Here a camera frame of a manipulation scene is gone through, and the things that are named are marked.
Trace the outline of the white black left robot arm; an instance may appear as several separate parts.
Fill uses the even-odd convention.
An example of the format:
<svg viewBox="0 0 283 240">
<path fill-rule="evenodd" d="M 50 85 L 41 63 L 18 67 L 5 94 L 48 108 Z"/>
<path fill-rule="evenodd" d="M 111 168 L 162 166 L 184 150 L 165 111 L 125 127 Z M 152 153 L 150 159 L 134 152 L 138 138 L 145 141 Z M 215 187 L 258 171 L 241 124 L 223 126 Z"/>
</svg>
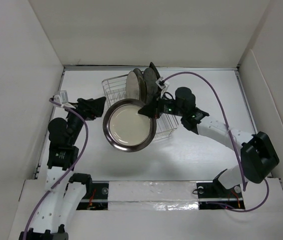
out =
<svg viewBox="0 0 283 240">
<path fill-rule="evenodd" d="M 80 201 L 94 194 L 90 174 L 75 173 L 89 139 L 88 121 L 102 117 L 106 97 L 70 103 L 56 94 L 50 103 L 67 112 L 48 124 L 48 160 L 44 195 L 32 210 L 21 240 L 67 240 L 67 226 Z"/>
</svg>

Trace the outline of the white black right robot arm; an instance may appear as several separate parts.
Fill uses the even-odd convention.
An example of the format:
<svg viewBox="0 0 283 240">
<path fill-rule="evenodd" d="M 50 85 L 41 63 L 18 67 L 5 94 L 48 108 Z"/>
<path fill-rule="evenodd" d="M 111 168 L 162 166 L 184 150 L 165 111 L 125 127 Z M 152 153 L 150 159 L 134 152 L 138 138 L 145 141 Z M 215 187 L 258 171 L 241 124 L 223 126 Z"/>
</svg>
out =
<svg viewBox="0 0 283 240">
<path fill-rule="evenodd" d="M 139 114 L 157 119 L 161 114 L 179 116 L 185 129 L 208 137 L 234 151 L 239 157 L 236 166 L 223 170 L 214 178 L 212 190 L 219 197 L 225 196 L 239 184 L 261 183 L 280 160 L 269 136 L 230 128 L 196 106 L 196 97 L 187 87 L 179 87 L 175 98 L 154 98 L 139 110 Z"/>
</svg>

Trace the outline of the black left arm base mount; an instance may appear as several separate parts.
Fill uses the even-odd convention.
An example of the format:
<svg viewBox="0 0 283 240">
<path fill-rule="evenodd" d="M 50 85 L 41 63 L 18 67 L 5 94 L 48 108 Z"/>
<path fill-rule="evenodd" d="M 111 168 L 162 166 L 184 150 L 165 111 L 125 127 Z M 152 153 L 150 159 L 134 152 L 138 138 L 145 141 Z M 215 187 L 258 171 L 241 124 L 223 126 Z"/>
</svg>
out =
<svg viewBox="0 0 283 240">
<path fill-rule="evenodd" d="M 93 181 L 92 190 L 87 193 L 77 206 L 78 211 L 108 210 L 109 182 Z"/>
</svg>

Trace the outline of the beige plate with brown rim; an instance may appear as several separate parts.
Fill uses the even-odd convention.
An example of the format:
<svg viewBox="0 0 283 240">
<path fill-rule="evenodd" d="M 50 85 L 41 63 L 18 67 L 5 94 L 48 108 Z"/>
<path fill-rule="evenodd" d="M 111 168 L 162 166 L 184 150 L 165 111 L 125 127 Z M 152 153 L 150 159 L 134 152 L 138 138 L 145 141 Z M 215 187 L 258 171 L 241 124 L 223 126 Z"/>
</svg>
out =
<svg viewBox="0 0 283 240">
<path fill-rule="evenodd" d="M 140 100 L 126 98 L 108 108 L 102 130 L 114 149 L 125 153 L 138 152 L 153 141 L 157 122 L 154 118 L 139 114 L 144 106 Z"/>
</svg>

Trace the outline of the black square floral plate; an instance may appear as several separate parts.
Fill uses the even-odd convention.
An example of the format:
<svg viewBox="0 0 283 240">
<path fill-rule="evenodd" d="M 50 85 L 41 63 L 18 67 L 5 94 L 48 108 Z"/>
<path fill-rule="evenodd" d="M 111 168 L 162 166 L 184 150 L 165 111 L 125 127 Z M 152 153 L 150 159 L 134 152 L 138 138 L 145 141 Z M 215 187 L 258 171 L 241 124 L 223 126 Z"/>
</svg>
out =
<svg viewBox="0 0 283 240">
<path fill-rule="evenodd" d="M 161 94 L 161 88 L 158 86 L 156 82 L 161 77 L 161 75 L 152 61 L 150 62 L 149 67 L 152 69 L 152 72 L 150 74 L 152 93 L 154 96 L 158 98 Z"/>
</svg>

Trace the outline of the grey round deer plate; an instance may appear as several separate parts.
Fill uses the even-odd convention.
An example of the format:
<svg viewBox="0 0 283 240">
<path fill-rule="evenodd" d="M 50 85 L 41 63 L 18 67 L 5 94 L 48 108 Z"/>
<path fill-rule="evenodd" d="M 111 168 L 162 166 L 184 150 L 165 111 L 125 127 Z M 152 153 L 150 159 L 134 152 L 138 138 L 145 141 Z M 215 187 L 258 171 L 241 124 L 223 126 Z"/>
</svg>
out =
<svg viewBox="0 0 283 240">
<path fill-rule="evenodd" d="M 158 85 L 156 84 L 157 77 L 155 71 L 148 67 L 143 72 L 143 78 L 146 85 L 146 100 L 145 104 L 148 105 L 158 93 Z"/>
</svg>

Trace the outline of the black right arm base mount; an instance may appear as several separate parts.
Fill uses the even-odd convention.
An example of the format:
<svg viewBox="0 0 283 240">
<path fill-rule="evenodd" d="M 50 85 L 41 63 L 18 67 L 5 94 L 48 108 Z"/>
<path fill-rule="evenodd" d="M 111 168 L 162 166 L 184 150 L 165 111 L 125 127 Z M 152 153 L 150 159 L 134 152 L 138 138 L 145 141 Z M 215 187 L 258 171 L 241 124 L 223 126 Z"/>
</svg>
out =
<svg viewBox="0 0 283 240">
<path fill-rule="evenodd" d="M 192 193 L 197 196 L 200 210 L 245 209 L 240 185 L 226 189 L 213 181 L 198 181 Z"/>
</svg>

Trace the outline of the black rimmed striped round plate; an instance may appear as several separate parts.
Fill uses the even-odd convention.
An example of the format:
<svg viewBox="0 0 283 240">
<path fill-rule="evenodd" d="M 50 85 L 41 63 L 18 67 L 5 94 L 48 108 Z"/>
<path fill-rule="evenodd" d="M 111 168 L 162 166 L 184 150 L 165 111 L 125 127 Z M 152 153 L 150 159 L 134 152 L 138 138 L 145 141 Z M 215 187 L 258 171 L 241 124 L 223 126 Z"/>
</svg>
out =
<svg viewBox="0 0 283 240">
<path fill-rule="evenodd" d="M 147 100 L 147 86 L 142 71 L 139 68 L 133 70 L 137 77 L 139 87 L 139 100 L 146 103 Z"/>
</svg>

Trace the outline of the beige plate with tree pattern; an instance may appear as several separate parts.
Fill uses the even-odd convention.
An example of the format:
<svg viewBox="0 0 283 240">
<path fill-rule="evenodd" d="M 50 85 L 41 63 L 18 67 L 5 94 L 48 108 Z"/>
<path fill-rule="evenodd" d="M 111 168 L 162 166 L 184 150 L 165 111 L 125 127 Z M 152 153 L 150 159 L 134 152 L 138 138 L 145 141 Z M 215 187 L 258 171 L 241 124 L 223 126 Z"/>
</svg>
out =
<svg viewBox="0 0 283 240">
<path fill-rule="evenodd" d="M 141 100 L 139 76 L 140 71 L 137 69 L 128 73 L 125 85 L 125 95 L 127 99 Z"/>
</svg>

